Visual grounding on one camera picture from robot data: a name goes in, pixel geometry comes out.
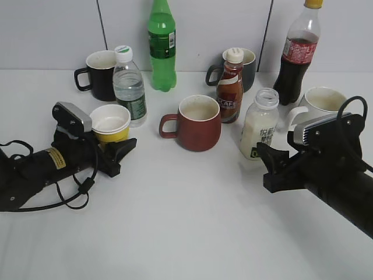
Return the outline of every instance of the yellow paper cup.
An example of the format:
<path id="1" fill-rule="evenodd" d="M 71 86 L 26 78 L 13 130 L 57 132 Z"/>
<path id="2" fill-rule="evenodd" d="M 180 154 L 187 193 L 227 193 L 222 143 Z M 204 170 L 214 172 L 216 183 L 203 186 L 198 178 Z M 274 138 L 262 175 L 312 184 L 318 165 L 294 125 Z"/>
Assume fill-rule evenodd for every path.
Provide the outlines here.
<path id="1" fill-rule="evenodd" d="M 126 107 L 117 104 L 103 105 L 95 109 L 90 117 L 92 130 L 102 145 L 128 139 L 131 114 Z"/>

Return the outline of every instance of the green bottle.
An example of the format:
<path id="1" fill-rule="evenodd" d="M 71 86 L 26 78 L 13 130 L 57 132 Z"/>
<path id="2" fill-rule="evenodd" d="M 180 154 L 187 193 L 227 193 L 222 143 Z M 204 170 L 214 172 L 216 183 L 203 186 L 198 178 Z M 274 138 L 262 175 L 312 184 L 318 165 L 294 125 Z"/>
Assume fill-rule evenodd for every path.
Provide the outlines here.
<path id="1" fill-rule="evenodd" d="M 176 86 L 176 29 L 167 0 L 154 0 L 147 29 L 153 87 L 167 92 Z"/>

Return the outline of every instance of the red label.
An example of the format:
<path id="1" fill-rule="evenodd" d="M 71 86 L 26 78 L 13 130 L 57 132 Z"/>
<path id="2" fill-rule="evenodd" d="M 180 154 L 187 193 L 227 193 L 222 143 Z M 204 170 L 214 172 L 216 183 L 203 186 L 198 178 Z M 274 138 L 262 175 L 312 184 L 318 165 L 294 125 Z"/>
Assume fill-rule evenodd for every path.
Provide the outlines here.
<path id="1" fill-rule="evenodd" d="M 316 46 L 317 42 L 301 43 L 297 40 L 286 38 L 283 56 L 286 60 L 295 64 L 311 63 Z"/>

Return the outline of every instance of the red mug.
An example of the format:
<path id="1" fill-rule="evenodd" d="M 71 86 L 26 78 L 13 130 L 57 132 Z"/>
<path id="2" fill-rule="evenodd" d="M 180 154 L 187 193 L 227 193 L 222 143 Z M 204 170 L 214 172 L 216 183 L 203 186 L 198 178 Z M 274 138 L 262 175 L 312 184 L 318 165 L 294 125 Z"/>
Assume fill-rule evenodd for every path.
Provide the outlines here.
<path id="1" fill-rule="evenodd" d="M 177 121 L 175 132 L 164 132 L 166 121 Z M 220 138 L 221 118 L 217 101 L 205 95 L 192 95 L 179 105 L 178 114 L 164 115 L 159 124 L 159 135 L 177 138 L 187 150 L 202 152 L 215 146 Z"/>

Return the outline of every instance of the white mug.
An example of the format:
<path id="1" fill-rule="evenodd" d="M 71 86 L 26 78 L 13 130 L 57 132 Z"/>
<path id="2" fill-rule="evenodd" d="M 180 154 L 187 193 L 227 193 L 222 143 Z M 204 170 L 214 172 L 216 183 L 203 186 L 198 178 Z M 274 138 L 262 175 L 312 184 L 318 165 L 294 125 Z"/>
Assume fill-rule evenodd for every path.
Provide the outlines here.
<path id="1" fill-rule="evenodd" d="M 334 89 L 313 87 L 303 95 L 299 106 L 289 112 L 283 129 L 288 130 L 292 124 L 300 124 L 332 113 L 337 114 L 346 100 L 343 94 Z"/>

